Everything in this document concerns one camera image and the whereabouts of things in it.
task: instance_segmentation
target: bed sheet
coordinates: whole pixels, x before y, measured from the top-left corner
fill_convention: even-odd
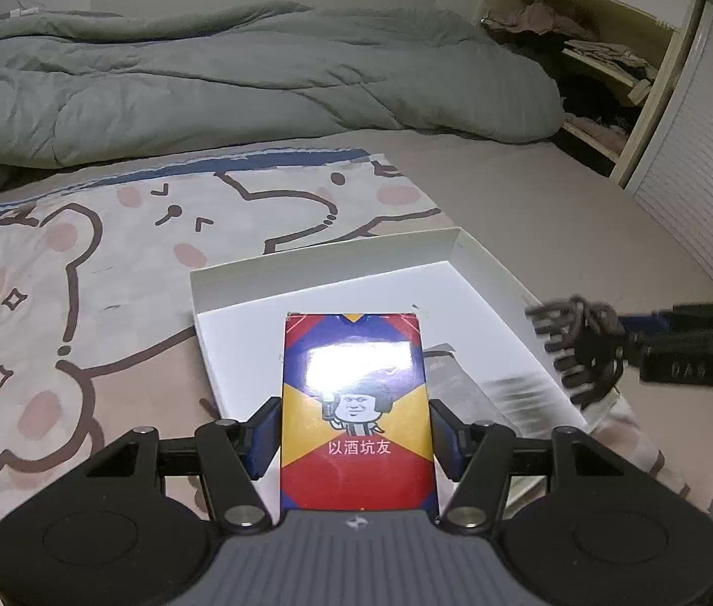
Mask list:
[[[441,149],[462,142],[433,141]],[[342,152],[249,148],[125,162],[67,176],[49,195],[4,194],[0,518],[131,427],[179,437],[218,416],[192,327],[188,271],[452,225],[383,155]],[[604,443],[689,492],[625,400],[614,394],[588,419]],[[168,481],[169,495],[202,512],[198,487]]]

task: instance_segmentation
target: metal screw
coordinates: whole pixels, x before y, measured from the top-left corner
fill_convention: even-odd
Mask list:
[[[225,520],[234,526],[250,528],[267,516],[258,506],[233,506],[225,511]]]
[[[446,513],[446,518],[460,528],[477,528],[486,521],[486,513],[474,506],[460,506]]]

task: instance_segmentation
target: cartoon character on box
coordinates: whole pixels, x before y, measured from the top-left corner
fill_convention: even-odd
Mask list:
[[[382,385],[360,384],[323,394],[323,421],[346,435],[367,436],[385,431],[377,421],[393,408],[393,397]]]

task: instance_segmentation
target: open white box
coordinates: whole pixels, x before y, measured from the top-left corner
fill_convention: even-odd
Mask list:
[[[586,424],[558,386],[552,361],[525,317],[536,299],[460,228],[354,239],[208,267],[192,272],[191,291],[202,356],[225,417],[248,419],[267,398],[281,395],[287,313],[412,312],[424,349],[448,343],[480,386],[523,376],[538,385],[540,412],[549,414],[540,427]],[[528,421],[513,423],[530,433]],[[273,517],[277,481],[275,460],[257,483]]]

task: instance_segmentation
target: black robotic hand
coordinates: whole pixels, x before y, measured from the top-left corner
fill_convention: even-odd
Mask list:
[[[526,314],[538,335],[549,335],[545,350],[558,354],[553,366],[571,392],[571,401],[583,410],[606,396],[623,374],[622,357],[601,362],[596,353],[608,337],[625,333],[612,306],[575,295]]]

